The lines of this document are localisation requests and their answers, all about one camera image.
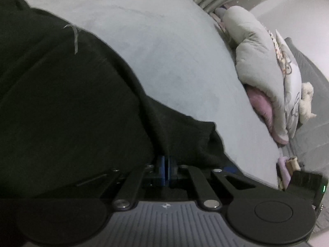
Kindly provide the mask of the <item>grey bed sheet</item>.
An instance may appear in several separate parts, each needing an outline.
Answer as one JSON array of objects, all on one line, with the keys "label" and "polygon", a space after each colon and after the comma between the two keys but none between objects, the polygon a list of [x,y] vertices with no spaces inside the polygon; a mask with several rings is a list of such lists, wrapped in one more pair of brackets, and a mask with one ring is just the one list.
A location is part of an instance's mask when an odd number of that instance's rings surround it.
[{"label": "grey bed sheet", "polygon": [[227,155],[277,186],[279,149],[256,115],[216,22],[192,0],[26,0],[92,32],[132,68],[146,93],[216,124]]}]

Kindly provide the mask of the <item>grey patterned pillow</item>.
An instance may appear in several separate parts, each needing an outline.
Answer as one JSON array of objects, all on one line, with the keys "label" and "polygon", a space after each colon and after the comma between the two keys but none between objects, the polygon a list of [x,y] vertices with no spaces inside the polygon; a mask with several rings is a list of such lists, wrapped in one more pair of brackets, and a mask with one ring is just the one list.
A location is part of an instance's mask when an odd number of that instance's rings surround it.
[{"label": "grey patterned pillow", "polygon": [[284,98],[286,128],[289,138],[293,138],[299,121],[299,102],[301,100],[302,78],[299,66],[288,44],[276,30],[276,39],[286,60],[284,77]]}]

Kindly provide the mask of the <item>beige folded garment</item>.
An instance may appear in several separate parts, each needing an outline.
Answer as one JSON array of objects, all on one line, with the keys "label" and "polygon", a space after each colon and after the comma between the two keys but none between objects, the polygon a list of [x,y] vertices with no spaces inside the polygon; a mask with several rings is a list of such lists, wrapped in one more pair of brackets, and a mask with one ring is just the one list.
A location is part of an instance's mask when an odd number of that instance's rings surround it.
[{"label": "beige folded garment", "polygon": [[285,162],[285,166],[286,166],[290,176],[292,176],[295,171],[301,170],[297,157],[292,157],[292,158],[288,159]]}]

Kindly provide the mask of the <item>floral patterned cloth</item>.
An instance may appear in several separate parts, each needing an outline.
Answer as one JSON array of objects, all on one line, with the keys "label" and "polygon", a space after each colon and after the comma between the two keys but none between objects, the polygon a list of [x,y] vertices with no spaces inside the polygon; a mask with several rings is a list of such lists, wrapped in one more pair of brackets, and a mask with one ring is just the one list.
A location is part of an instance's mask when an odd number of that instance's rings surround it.
[{"label": "floral patterned cloth", "polygon": [[279,64],[282,72],[284,73],[285,72],[285,58],[283,56],[282,50],[280,49],[280,46],[279,46],[278,41],[277,41],[276,37],[274,36],[274,34],[270,30],[267,30],[267,32],[268,32],[270,38],[272,39],[278,64]]}]

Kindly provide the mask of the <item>grey folded duvet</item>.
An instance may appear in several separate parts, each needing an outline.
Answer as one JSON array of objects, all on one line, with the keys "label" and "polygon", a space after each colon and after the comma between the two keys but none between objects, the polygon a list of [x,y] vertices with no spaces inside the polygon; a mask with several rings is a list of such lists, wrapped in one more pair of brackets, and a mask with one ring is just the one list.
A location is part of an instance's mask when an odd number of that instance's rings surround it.
[{"label": "grey folded duvet", "polygon": [[269,98],[274,114],[273,133],[279,141],[286,142],[283,74],[269,32],[251,12],[240,6],[227,9],[222,21],[237,44],[235,67],[239,80]]}]

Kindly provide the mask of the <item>grey quilted headboard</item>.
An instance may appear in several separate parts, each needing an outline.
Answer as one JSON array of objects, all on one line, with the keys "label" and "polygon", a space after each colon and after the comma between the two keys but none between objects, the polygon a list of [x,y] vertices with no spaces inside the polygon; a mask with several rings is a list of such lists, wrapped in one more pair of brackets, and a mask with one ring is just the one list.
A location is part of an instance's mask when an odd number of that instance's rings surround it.
[{"label": "grey quilted headboard", "polygon": [[285,39],[300,68],[302,81],[314,88],[312,113],[317,116],[301,124],[287,147],[298,157],[307,171],[328,176],[328,80],[319,68],[297,47],[290,37]]}]

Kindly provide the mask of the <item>black garment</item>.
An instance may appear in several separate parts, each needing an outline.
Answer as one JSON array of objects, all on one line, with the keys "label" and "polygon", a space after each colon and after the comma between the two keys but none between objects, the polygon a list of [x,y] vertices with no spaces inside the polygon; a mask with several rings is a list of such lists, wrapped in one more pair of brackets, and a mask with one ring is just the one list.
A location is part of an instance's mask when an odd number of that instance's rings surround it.
[{"label": "black garment", "polygon": [[163,157],[202,169],[227,158],[212,122],[149,97],[95,35],[25,0],[1,0],[1,246],[26,231],[76,242],[108,221],[115,171]]}]

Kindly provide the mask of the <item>pink blanket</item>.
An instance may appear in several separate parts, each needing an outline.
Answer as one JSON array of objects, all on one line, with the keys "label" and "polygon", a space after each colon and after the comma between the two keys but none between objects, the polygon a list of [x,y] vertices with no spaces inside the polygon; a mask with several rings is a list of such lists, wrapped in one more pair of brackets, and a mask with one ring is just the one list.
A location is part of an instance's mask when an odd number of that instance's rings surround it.
[{"label": "pink blanket", "polygon": [[249,98],[250,104],[256,114],[258,114],[264,121],[270,135],[280,145],[287,145],[288,141],[281,138],[274,130],[273,121],[274,114],[272,109],[272,103],[270,99],[261,90],[250,85],[245,85],[245,91]]}]

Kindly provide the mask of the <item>lilac folded garment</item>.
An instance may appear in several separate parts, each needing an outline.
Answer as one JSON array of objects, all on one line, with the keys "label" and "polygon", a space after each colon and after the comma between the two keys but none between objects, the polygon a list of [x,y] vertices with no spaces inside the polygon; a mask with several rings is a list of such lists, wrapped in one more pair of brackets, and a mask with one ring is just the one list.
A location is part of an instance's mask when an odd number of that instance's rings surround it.
[{"label": "lilac folded garment", "polygon": [[287,187],[290,183],[290,180],[291,180],[291,176],[290,176],[289,171],[288,171],[288,169],[285,165],[287,160],[288,160],[288,157],[283,156],[283,157],[278,158],[278,162],[277,162],[277,165],[278,165],[278,168],[279,168],[279,171],[280,171],[280,175],[281,175],[281,179],[282,179],[282,182],[283,182],[283,187],[284,187],[285,190],[287,189]]}]

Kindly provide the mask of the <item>cream plush toy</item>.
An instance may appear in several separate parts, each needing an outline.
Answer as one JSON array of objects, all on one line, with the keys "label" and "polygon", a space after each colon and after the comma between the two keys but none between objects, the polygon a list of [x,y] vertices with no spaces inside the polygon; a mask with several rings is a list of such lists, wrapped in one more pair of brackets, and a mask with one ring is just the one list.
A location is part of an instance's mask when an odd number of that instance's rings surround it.
[{"label": "cream plush toy", "polygon": [[305,124],[317,116],[312,113],[313,95],[313,85],[310,82],[302,83],[301,100],[299,102],[299,121],[301,124]]}]

